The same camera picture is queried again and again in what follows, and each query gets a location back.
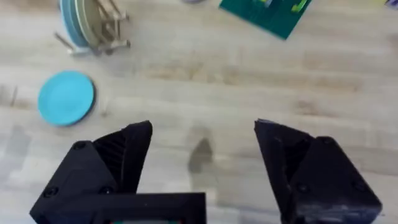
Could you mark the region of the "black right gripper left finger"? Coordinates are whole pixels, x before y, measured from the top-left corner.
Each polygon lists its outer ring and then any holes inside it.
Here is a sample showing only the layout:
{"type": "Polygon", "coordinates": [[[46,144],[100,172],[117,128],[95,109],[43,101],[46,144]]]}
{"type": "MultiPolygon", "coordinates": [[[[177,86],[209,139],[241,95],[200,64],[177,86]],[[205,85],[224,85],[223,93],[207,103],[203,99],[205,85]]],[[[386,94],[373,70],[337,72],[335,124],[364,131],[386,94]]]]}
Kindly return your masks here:
{"type": "Polygon", "coordinates": [[[36,223],[94,223],[106,197],[137,192],[149,150],[150,121],[94,141],[75,142],[29,214],[36,223]]]}

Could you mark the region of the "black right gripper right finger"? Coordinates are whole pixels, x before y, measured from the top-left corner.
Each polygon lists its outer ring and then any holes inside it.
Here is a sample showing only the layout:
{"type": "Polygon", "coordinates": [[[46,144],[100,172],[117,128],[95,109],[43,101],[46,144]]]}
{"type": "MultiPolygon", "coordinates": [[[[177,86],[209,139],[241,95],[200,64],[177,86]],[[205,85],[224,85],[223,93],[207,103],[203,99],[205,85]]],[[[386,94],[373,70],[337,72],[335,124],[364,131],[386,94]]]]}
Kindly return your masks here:
{"type": "Polygon", "coordinates": [[[254,123],[282,223],[372,223],[382,202],[341,146],[266,119],[254,123]]]}

